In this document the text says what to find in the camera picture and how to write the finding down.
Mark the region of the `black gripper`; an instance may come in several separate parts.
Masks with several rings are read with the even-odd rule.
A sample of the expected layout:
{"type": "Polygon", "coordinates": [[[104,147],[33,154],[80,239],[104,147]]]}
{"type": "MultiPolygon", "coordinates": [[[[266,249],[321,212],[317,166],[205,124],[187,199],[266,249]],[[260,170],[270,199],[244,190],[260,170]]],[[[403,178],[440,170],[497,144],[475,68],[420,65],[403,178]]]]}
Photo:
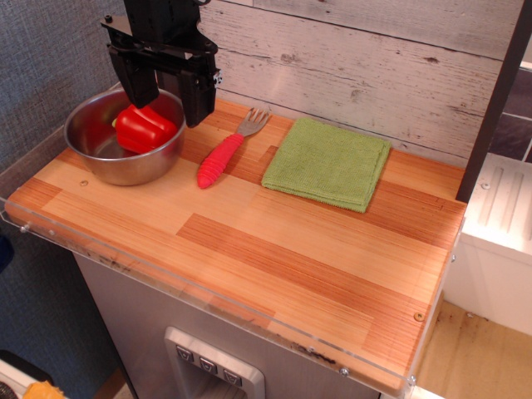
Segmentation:
{"type": "Polygon", "coordinates": [[[136,108],[148,106],[161,88],[181,100],[190,128],[214,112],[222,72],[212,61],[193,57],[218,51],[217,45],[199,30],[200,8],[207,4],[194,0],[125,1],[124,16],[106,15],[101,20],[111,40],[111,63],[136,108]],[[142,53],[184,61],[155,72],[145,64],[142,53]]]}

